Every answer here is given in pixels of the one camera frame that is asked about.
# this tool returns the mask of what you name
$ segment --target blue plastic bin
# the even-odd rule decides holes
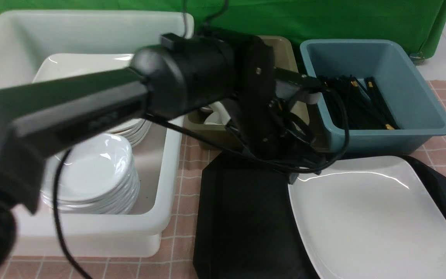
[[[411,154],[432,136],[446,135],[446,111],[397,43],[386,40],[309,40],[300,46],[310,76],[373,76],[399,130],[351,130],[348,152]],[[321,97],[317,103],[331,152],[344,130],[333,125]]]

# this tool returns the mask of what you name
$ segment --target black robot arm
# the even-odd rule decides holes
[[[315,78],[275,69],[259,37],[215,29],[193,39],[163,35],[125,69],[0,90],[0,264],[15,237],[10,210],[21,203],[36,212],[53,154],[131,118],[168,121],[221,101],[232,119],[228,130],[250,156],[301,163],[297,150],[312,140],[298,141],[286,116],[297,96],[314,103],[321,89]]]

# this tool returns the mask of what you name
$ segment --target square white plate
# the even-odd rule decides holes
[[[338,161],[288,187],[321,279],[446,279],[446,220],[403,159]]]
[[[44,60],[34,78],[34,83],[122,69],[129,65],[132,56],[131,54],[54,54]]]

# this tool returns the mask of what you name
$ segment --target stack of white bowls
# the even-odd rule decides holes
[[[108,130],[110,134],[117,134],[129,140],[132,147],[138,145],[149,132],[151,122],[145,119],[131,119],[112,129]]]
[[[41,189],[53,206],[53,181],[63,152],[48,159]],[[60,177],[58,209],[64,213],[127,214],[137,201],[140,181],[129,141],[100,134],[76,145]]]

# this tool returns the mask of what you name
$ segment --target black cable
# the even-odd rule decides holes
[[[217,17],[221,16],[222,14],[224,14],[228,10],[229,5],[230,5],[230,0],[225,0],[225,2],[223,2],[223,7],[221,7],[221,9],[219,11],[215,12],[214,14],[211,14],[211,15],[207,16],[204,19],[203,26],[204,27],[209,27],[211,25],[211,21],[214,21],[214,19],[216,19]]]
[[[191,136],[193,138],[195,138],[198,141],[201,141],[202,143],[205,143],[207,145],[212,145],[214,147],[216,147],[219,150],[222,150],[224,152],[227,152],[228,154],[231,154],[235,157],[241,158],[241,159],[246,159],[249,161],[252,161],[254,163],[257,163],[263,167],[267,167],[267,168],[272,168],[272,169],[276,169],[279,171],[283,171],[283,172],[290,172],[290,173],[317,173],[320,172],[322,170],[324,170],[325,168],[331,166],[333,163],[335,163],[335,161],[337,161],[338,159],[340,159],[343,154],[345,154],[345,152],[347,151],[347,147],[348,144],[350,142],[350,134],[349,134],[349,128],[348,128],[348,118],[347,118],[347,110],[345,109],[345,106],[343,105],[343,102],[340,98],[340,96],[333,90],[327,88],[326,89],[326,93],[332,93],[333,96],[335,97],[335,99],[338,101],[338,104],[340,106],[340,110],[342,112],[342,126],[343,129],[345,131],[345,141],[343,143],[343,146],[341,148],[341,150],[339,152],[337,152],[335,154],[335,156],[332,157],[332,159],[330,159],[329,161],[325,162],[324,164],[322,164],[321,166],[317,166],[315,168],[301,168],[301,167],[306,167],[306,166],[301,166],[300,164],[297,163],[292,163],[292,162],[284,162],[284,161],[267,161],[267,160],[262,160],[259,158],[255,158],[255,157],[251,157],[248,155],[243,154],[242,152],[237,152],[235,150],[231,150],[230,148],[226,148],[222,145],[219,145],[218,143],[215,143],[207,138],[205,138],[204,136],[195,133],[189,129],[186,129],[184,127],[179,127],[175,124],[172,124],[166,120],[164,120],[163,118],[159,118],[153,115],[144,115],[143,118],[154,122],[158,125],[161,125],[163,127],[166,127],[168,129],[172,129],[174,131],[177,131],[181,134],[186,134],[187,136]],[[299,167],[290,167],[287,165],[295,165],[295,166],[299,166]]]
[[[71,149],[65,152],[62,161],[58,165],[58,168],[55,173],[55,180],[53,183],[53,216],[55,217],[55,227],[56,227],[56,233],[58,235],[58,242],[60,242],[60,247],[63,251],[63,254],[67,258],[68,262],[83,278],[92,279],[92,277],[76,262],[76,260],[70,254],[65,239],[63,237],[62,225],[60,222],[60,211],[58,210],[58,188],[60,186],[60,176],[62,174],[63,166],[65,166],[65,162],[67,161],[67,158],[70,155],[70,153]]]
[[[182,16],[184,18],[184,35],[183,38],[187,36],[188,26],[187,26],[187,2],[188,0],[182,0]]]

